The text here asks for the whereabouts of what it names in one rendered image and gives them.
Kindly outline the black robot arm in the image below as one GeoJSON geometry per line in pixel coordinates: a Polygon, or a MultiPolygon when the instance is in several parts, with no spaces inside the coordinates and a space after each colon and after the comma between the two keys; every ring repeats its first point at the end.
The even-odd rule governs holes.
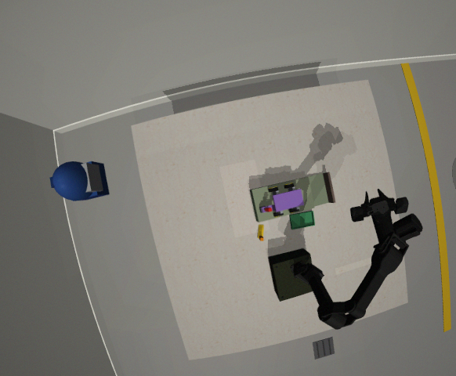
{"type": "MultiPolygon", "coordinates": [[[[376,221],[380,218],[391,218],[391,210],[384,196],[370,199],[365,206],[367,216],[373,215],[376,221]]],[[[371,256],[371,268],[368,270],[353,297],[345,302],[333,302],[327,289],[321,281],[323,271],[310,263],[300,261],[290,266],[295,279],[300,279],[310,285],[319,304],[317,309],[319,319],[334,329],[340,329],[353,324],[355,320],[364,317],[367,307],[375,297],[388,274],[394,272],[403,261],[409,245],[406,240],[420,235],[422,224],[418,217],[409,214],[396,221],[393,225],[379,226],[375,232],[379,244],[374,245],[371,256]],[[399,250],[393,245],[399,246],[399,250]],[[348,313],[348,314],[346,314],[348,313]]]]}

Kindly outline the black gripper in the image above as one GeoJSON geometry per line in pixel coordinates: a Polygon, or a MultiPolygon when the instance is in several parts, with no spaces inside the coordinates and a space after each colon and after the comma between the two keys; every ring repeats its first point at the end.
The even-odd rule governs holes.
{"type": "MultiPolygon", "coordinates": [[[[394,211],[395,214],[404,213],[404,212],[406,212],[408,210],[408,205],[409,204],[408,204],[408,200],[407,200],[406,197],[397,198],[396,199],[396,203],[395,203],[393,197],[392,198],[387,197],[379,189],[378,189],[378,194],[379,194],[379,196],[384,196],[386,198],[386,201],[387,201],[387,203],[389,205],[389,209],[391,211],[394,211]]],[[[361,204],[360,206],[353,207],[353,208],[350,209],[350,214],[351,214],[353,222],[363,221],[364,217],[367,217],[367,211],[366,211],[366,208],[365,208],[367,203],[369,203],[369,198],[368,198],[368,194],[366,192],[364,203],[361,204]]],[[[377,229],[379,226],[382,226],[382,225],[385,225],[385,224],[393,225],[392,219],[391,218],[387,219],[386,216],[380,218],[381,221],[376,221],[373,218],[373,215],[371,215],[371,217],[372,217],[372,221],[374,223],[375,229],[377,229]]]]}

